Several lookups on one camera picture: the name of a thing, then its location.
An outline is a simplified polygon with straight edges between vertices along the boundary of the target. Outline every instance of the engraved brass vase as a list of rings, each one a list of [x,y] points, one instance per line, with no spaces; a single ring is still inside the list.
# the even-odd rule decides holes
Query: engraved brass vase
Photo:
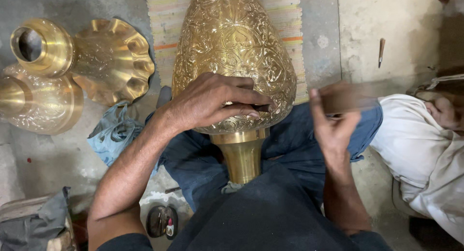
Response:
[[[191,1],[177,46],[173,97],[204,72],[251,77],[254,89],[278,104],[257,119],[235,116],[195,129],[209,134],[221,149],[230,180],[248,183],[261,173],[261,146],[269,127],[291,111],[297,89],[287,50],[258,0]]]
[[[82,113],[84,95],[71,74],[47,79],[29,74],[20,64],[0,77],[0,115],[9,123],[38,134],[69,130]]]
[[[40,38],[37,58],[27,58],[21,39],[34,33]],[[16,29],[10,40],[18,62],[30,73],[46,78],[69,72],[87,96],[107,106],[132,101],[148,91],[154,64],[148,43],[131,25],[119,19],[98,19],[71,35],[57,23],[31,18]]]

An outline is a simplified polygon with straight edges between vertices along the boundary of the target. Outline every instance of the orange stripe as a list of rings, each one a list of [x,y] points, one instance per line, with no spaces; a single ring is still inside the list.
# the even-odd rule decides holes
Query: orange stripe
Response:
[[[172,47],[177,47],[177,44],[176,43],[163,44],[163,45],[155,46],[154,49],[160,50],[160,49],[166,49],[166,48],[172,48]]]
[[[282,38],[282,41],[284,41],[284,42],[287,42],[287,41],[296,41],[296,40],[303,40],[303,36],[284,37],[284,38]]]

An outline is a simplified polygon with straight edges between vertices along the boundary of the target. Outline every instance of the concrete floor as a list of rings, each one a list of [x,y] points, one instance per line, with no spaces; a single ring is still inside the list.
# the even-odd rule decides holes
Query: concrete floor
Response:
[[[322,87],[341,78],[370,81],[379,84],[376,87],[380,96],[404,93],[436,74],[442,16],[438,1],[301,0],[300,5],[309,87]],[[91,19],[118,17],[135,26],[151,46],[153,36],[147,13],[146,0],[0,0],[0,14],[4,15],[0,22],[0,69],[15,62],[8,45],[10,34],[29,17],[51,18],[71,34]],[[382,37],[386,38],[386,49],[379,70],[377,56]],[[144,120],[154,110],[159,90],[159,79],[152,77],[148,93],[130,106],[129,114]],[[0,123],[0,205],[71,186],[73,211],[86,209],[107,170],[86,137],[106,110],[106,106],[86,98],[79,122],[56,136],[36,135]],[[395,250],[427,250],[410,235],[408,217],[392,205],[392,178],[380,157],[370,148],[363,154],[366,159],[353,164],[352,169],[363,203],[373,217],[374,229]],[[163,193],[176,186],[161,167],[140,201],[142,221],[148,210],[159,204],[175,206],[181,225],[188,220],[192,212],[181,191]],[[152,244],[157,250],[165,250],[170,241],[160,237],[152,239]]]

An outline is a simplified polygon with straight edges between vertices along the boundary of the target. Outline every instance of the dark shirt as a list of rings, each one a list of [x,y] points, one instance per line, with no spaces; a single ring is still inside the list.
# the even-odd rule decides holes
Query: dark shirt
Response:
[[[202,203],[168,250],[391,250],[375,232],[348,237],[314,203],[287,168],[275,165],[236,193]],[[152,248],[146,236],[126,234],[98,250]]]

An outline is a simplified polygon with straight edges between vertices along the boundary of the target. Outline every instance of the wooden handle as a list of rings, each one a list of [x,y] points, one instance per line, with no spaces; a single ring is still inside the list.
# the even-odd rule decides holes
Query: wooden handle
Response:
[[[379,53],[379,58],[383,57],[383,48],[385,47],[385,39],[380,39],[380,53]]]

